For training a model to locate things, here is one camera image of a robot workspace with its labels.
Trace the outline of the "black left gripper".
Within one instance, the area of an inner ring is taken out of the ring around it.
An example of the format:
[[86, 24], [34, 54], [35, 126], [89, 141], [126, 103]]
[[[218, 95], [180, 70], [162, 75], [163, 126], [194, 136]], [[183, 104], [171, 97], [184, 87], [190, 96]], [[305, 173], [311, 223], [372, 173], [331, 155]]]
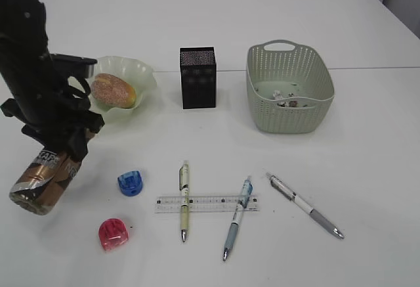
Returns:
[[1, 105], [4, 115], [23, 122], [23, 133], [35, 140], [39, 133], [65, 141], [70, 158], [82, 161], [87, 132], [97, 134], [104, 126], [102, 116], [90, 110], [87, 79], [61, 76], [50, 55], [32, 60], [4, 55], [1, 75], [12, 93]]

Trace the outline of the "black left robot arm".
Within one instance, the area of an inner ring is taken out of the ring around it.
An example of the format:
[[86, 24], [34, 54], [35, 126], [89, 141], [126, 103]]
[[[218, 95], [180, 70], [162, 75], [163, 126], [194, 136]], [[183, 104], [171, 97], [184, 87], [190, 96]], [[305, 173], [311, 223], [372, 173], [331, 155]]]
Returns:
[[1, 76], [12, 93], [1, 110], [24, 123], [23, 134], [79, 162], [104, 125], [87, 83], [97, 61], [50, 54], [45, 26], [39, 0], [1, 0]]

